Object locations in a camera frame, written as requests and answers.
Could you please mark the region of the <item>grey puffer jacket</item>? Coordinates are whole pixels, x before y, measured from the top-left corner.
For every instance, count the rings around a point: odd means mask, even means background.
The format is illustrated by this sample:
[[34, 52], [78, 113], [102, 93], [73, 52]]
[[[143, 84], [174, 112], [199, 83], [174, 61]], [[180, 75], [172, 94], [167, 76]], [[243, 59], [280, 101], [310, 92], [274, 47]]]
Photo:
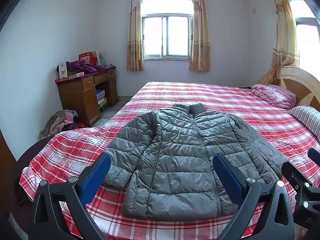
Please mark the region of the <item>grey puffer jacket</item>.
[[222, 153], [246, 177], [273, 184], [288, 158], [239, 117], [198, 103], [137, 116], [109, 143], [104, 182], [125, 190], [121, 213], [156, 220], [231, 215], [232, 203], [212, 166]]

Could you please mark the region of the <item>clothes pile on floor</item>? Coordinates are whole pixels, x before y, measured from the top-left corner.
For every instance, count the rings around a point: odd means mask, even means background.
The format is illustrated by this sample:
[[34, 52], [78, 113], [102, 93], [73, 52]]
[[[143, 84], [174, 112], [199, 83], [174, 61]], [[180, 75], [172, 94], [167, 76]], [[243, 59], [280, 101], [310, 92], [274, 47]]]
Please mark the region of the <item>clothes pile on floor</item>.
[[74, 110], [61, 110], [51, 116], [45, 128], [40, 131], [39, 139], [51, 137], [63, 131], [68, 131], [76, 128], [78, 113]]

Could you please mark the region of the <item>striped pillow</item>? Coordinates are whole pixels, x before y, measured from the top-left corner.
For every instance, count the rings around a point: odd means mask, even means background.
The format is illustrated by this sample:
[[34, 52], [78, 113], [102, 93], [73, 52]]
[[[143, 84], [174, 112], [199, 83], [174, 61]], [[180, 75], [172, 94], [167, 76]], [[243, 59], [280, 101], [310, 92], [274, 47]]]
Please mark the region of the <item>striped pillow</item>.
[[318, 140], [320, 135], [320, 113], [311, 106], [296, 106], [289, 114], [301, 122]]

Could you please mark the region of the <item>wooden headboard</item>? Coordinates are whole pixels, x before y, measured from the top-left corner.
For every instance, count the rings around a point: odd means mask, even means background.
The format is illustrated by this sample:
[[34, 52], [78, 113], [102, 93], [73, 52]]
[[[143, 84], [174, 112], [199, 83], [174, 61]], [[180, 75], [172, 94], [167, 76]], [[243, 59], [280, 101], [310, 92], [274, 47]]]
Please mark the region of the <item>wooden headboard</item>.
[[305, 70], [284, 66], [280, 68], [277, 85], [296, 95], [296, 105], [308, 105], [320, 110], [320, 82]]

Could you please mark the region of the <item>red plaid bed sheet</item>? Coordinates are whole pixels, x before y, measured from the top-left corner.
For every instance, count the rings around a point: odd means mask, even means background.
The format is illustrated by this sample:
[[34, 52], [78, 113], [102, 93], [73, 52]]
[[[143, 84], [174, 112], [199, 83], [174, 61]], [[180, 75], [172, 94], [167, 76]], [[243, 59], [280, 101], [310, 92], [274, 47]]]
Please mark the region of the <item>red plaid bed sheet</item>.
[[[121, 128], [136, 116], [175, 103], [202, 103], [206, 109], [231, 113], [256, 129], [319, 185], [319, 167], [308, 149], [319, 149], [317, 138], [281, 108], [255, 96], [250, 89], [178, 82], [148, 82], [107, 123], [75, 129], [53, 137], [21, 173], [19, 184], [33, 198], [42, 180], [61, 183], [92, 164]], [[215, 239], [230, 217], [202, 221], [157, 222], [120, 213], [124, 191], [102, 186], [88, 212], [108, 239]]]

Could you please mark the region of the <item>side beige curtain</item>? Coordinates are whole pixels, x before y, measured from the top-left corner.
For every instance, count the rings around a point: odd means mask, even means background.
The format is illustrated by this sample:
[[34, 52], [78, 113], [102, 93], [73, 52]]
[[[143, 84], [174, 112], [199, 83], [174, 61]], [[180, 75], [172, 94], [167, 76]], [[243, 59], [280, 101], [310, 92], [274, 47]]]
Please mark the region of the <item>side beige curtain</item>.
[[276, 10], [276, 36], [272, 50], [269, 71], [258, 81], [269, 85], [277, 83], [281, 68], [298, 66], [298, 49], [296, 22], [293, 17], [289, 0], [273, 0]]

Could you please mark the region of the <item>side window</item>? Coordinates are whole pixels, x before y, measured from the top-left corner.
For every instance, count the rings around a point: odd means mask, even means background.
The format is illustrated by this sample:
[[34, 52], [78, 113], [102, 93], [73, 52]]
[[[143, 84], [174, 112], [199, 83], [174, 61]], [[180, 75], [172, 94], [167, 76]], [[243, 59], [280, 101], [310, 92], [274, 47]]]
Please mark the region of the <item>side window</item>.
[[289, 0], [296, 22], [299, 67], [319, 80], [319, 23], [304, 0]]

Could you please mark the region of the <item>stacked boxes under desk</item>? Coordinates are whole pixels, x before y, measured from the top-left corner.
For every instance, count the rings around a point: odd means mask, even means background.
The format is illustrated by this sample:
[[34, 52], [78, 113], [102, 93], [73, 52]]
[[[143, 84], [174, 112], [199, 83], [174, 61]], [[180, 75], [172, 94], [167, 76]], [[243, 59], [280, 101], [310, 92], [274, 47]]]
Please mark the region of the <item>stacked boxes under desk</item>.
[[107, 99], [105, 96], [105, 90], [96, 90], [96, 96], [99, 106], [99, 111], [102, 113], [106, 109]]

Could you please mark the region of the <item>wooden desk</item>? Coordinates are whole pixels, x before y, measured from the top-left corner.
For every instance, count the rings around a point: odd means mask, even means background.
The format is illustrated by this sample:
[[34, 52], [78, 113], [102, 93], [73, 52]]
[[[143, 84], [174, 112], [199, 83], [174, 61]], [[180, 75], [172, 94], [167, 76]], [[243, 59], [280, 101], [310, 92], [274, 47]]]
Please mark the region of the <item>wooden desk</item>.
[[100, 119], [97, 90], [105, 92], [107, 106], [113, 106], [119, 101], [117, 75], [116, 67], [111, 66], [102, 73], [96, 72], [72, 80], [56, 81], [63, 109], [76, 111], [80, 121], [86, 126], [92, 126]]

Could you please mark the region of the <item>right beige curtain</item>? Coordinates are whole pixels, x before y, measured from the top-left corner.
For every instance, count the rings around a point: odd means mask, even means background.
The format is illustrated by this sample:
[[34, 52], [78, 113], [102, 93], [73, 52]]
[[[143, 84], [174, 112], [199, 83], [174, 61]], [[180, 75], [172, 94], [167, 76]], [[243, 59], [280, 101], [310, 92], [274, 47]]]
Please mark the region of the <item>right beige curtain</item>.
[[193, 0], [193, 42], [190, 71], [210, 72], [210, 36], [207, 1]]

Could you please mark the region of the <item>flat red box on desk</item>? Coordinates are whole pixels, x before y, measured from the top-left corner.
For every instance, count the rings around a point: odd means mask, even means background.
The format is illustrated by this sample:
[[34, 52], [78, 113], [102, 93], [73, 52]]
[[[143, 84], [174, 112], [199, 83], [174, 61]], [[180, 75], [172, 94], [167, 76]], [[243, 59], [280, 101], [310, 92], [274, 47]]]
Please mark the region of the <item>flat red box on desk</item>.
[[56, 79], [55, 83], [60, 83], [60, 82], [65, 82], [65, 81], [77, 79], [77, 78], [82, 77], [82, 76], [84, 76], [84, 72], [75, 73], [75, 74], [70, 75], [68, 77], [64, 77], [64, 78], [61, 78], [61, 79]]

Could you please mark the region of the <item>white carton on desk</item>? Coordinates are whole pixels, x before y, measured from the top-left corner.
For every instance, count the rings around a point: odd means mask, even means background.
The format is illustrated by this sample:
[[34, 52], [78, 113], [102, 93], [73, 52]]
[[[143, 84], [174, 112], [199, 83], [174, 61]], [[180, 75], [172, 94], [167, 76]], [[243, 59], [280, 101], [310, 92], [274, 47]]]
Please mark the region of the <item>white carton on desk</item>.
[[67, 62], [61, 62], [57, 65], [57, 69], [59, 72], [59, 78], [64, 79], [68, 77], [68, 69], [67, 69]]

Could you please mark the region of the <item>purple garment on desk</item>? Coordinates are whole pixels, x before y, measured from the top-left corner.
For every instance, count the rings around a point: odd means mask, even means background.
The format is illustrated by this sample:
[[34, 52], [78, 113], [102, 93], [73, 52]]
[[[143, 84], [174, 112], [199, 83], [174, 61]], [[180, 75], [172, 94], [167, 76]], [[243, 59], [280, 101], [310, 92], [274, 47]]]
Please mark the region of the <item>purple garment on desk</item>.
[[66, 62], [67, 69], [71, 72], [84, 72], [84, 74], [102, 73], [105, 68], [96, 64], [86, 63], [85, 60], [78, 60], [73, 62]]

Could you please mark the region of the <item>left beige curtain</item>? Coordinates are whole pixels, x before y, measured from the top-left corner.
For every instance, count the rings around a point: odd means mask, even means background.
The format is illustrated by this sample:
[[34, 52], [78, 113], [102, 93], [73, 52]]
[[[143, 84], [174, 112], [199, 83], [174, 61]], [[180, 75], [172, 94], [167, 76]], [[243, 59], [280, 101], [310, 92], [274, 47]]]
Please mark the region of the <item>left beige curtain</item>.
[[140, 72], [144, 70], [142, 46], [142, 0], [130, 0], [127, 71]]

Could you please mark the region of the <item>centre window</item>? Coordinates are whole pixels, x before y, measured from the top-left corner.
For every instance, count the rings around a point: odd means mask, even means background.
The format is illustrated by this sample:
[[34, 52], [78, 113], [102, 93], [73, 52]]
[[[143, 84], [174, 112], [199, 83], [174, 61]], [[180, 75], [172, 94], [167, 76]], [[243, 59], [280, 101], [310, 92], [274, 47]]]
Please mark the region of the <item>centre window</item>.
[[143, 0], [145, 60], [189, 59], [193, 41], [193, 0]]

